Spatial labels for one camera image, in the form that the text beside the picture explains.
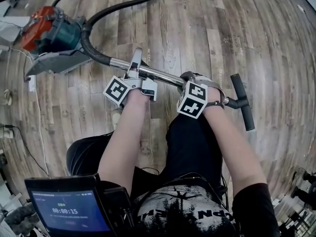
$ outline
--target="wrist strap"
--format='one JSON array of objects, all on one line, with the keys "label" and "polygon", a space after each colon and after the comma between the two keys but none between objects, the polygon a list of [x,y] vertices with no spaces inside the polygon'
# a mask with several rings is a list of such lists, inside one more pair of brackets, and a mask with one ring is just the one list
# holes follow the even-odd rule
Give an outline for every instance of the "wrist strap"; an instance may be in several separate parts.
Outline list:
[{"label": "wrist strap", "polygon": [[224,105],[222,103],[220,103],[219,101],[207,103],[205,107],[209,107],[209,106],[220,106],[220,107],[224,108]]}]

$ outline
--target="wooden floor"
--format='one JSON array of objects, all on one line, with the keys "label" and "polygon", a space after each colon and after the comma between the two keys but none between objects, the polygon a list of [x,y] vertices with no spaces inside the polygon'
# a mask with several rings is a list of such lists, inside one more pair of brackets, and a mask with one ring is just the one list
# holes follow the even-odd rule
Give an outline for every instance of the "wooden floor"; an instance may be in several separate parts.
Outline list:
[{"label": "wooden floor", "polygon": [[[22,0],[10,14],[31,15],[53,1]],[[89,18],[122,1],[127,0],[62,0],[58,5],[71,17]],[[305,0],[154,0],[102,19],[91,39],[98,50],[125,60],[134,48],[142,47],[152,68],[178,76],[185,71],[205,74],[231,97],[235,92],[230,75],[240,73],[256,130],[245,132],[240,111],[226,112],[256,150],[272,197],[281,198],[298,167],[316,168],[316,29],[311,24],[315,20]],[[115,106],[102,92],[115,72],[91,62],[66,75],[37,76],[40,115],[36,96],[23,82],[24,67],[27,70],[30,61],[17,51],[0,61],[0,90],[13,92],[12,106],[0,107],[0,123],[20,127],[44,167],[41,123],[49,174],[67,175],[66,150],[75,140],[113,130]],[[164,136],[177,115],[178,97],[175,87],[158,83],[158,100],[146,116],[141,167],[163,169]],[[9,162],[4,168],[8,183],[25,201],[24,178],[45,174],[26,153],[17,131],[15,139],[0,143]]]}]

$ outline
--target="power cord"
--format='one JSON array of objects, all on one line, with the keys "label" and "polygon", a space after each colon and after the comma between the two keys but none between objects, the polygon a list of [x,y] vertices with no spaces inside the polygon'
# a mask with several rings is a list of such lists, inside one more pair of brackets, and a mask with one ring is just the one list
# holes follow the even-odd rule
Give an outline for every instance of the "power cord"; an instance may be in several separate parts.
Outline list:
[{"label": "power cord", "polygon": [[[186,175],[189,175],[189,174],[196,174],[197,177],[185,177]],[[216,191],[214,190],[214,188],[211,186],[211,184],[203,177],[201,176],[200,174],[196,173],[196,172],[190,172],[190,173],[187,173],[183,176],[180,176],[178,179],[201,179],[203,180],[205,183],[207,183],[209,185],[209,187],[211,188],[212,192],[214,193],[214,195],[216,196],[216,198],[218,199],[218,201],[220,202],[220,204],[228,211],[228,204],[224,204],[223,201],[220,199],[219,195],[216,193]]]},{"label": "power cord", "polygon": [[299,10],[300,10],[301,12],[303,12],[303,13],[305,14],[305,16],[306,16],[308,22],[311,24],[311,26],[312,26],[312,27],[314,28],[314,30],[316,31],[316,28],[315,28],[314,24],[311,22],[311,20],[310,20],[308,14],[306,13],[305,9],[304,9],[302,6],[300,6],[299,4],[297,5],[297,7],[299,8]]},{"label": "power cord", "polygon": [[[14,49],[14,48],[12,48],[12,47],[10,47],[10,49],[13,50],[13,51],[17,51],[17,52],[20,52],[20,53],[24,54],[27,58],[30,59],[31,64],[33,64],[32,58],[31,58],[29,55],[27,55],[25,52],[22,52],[22,51],[19,50],[19,49]],[[25,64],[24,64],[24,67],[23,67],[23,81],[24,81],[24,82],[28,82],[29,80],[31,80],[30,77],[28,77],[27,79],[25,79]]]},{"label": "power cord", "polygon": [[142,169],[146,169],[146,168],[153,169],[153,170],[157,171],[158,175],[160,175],[160,172],[159,172],[159,170],[158,170],[158,169],[151,168],[151,167],[144,167],[144,168],[142,168]]},{"label": "power cord", "polygon": [[0,20],[0,22],[1,22],[1,23],[7,23],[7,24],[10,24],[10,25],[14,25],[14,26],[16,26],[16,27],[18,27],[18,28],[20,28],[20,29],[23,28],[22,26],[18,26],[18,25],[14,24],[14,23],[5,22],[5,21],[1,21],[1,20]]},{"label": "power cord", "polygon": [[224,176],[223,176],[223,175],[222,175],[222,181],[223,181],[224,187],[226,188],[226,192],[225,192],[225,198],[226,198],[226,209],[229,211],[229,202],[228,202],[228,186],[227,186],[226,180],[225,180],[225,178],[224,178]]},{"label": "power cord", "polygon": [[32,159],[35,161],[35,163],[37,164],[37,166],[49,177],[49,174],[39,165],[39,163],[37,162],[37,160],[36,160],[36,159],[34,158],[34,156],[31,154],[31,152],[30,152],[29,148],[27,147],[26,142],[25,142],[25,140],[24,140],[24,138],[23,138],[23,136],[22,136],[21,129],[20,129],[19,127],[17,127],[17,126],[8,125],[8,124],[4,125],[3,127],[5,127],[5,128],[10,128],[10,129],[17,128],[17,129],[19,130],[20,136],[21,136],[21,139],[22,139],[22,142],[23,142],[23,145],[24,145],[26,151],[29,153],[29,155],[32,157]]},{"label": "power cord", "polygon": [[22,206],[26,205],[27,203],[31,203],[31,202],[32,202],[31,199],[28,198],[28,199],[26,199],[26,202]]},{"label": "power cord", "polygon": [[293,173],[292,182],[291,182],[291,184],[290,184],[290,188],[289,188],[289,190],[284,194],[284,197],[283,197],[283,198],[285,198],[285,196],[290,193],[292,184],[293,184],[293,182],[294,182],[294,179],[295,179],[295,177],[297,176],[297,172],[298,172],[300,169],[302,169],[302,170],[304,170],[305,172],[307,172],[305,168],[299,167],[299,168]]}]

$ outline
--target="graphic t-shirt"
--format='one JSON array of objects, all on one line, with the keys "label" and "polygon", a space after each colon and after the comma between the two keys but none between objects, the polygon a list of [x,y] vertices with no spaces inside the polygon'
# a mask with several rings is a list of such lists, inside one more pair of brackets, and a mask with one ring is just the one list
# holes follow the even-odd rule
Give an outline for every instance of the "graphic t-shirt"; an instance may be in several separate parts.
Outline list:
[{"label": "graphic t-shirt", "polygon": [[162,187],[142,203],[136,228],[140,236],[236,237],[240,235],[240,223],[246,237],[279,236],[266,184],[249,186],[236,195],[235,218],[215,201],[212,194],[200,186]]}]

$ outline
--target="person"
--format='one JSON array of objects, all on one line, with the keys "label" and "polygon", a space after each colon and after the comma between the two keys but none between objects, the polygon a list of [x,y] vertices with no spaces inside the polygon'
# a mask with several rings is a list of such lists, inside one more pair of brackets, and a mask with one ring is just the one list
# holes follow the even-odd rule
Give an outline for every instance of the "person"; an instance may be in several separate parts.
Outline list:
[{"label": "person", "polygon": [[[208,101],[219,100],[219,90],[209,87]],[[140,90],[130,91],[113,133],[74,142],[67,152],[70,174],[98,172],[101,180],[125,187],[135,202],[139,236],[279,236],[260,163],[221,106],[205,108],[198,119],[175,118],[160,175],[136,167],[148,101]],[[223,158],[233,182],[234,216],[222,203]]]},{"label": "person", "polygon": [[291,193],[291,198],[298,197],[304,203],[309,204],[312,207],[312,210],[316,210],[316,176],[305,171],[303,174],[303,180],[309,181],[312,185],[309,193],[302,191],[295,186],[293,192]]}]

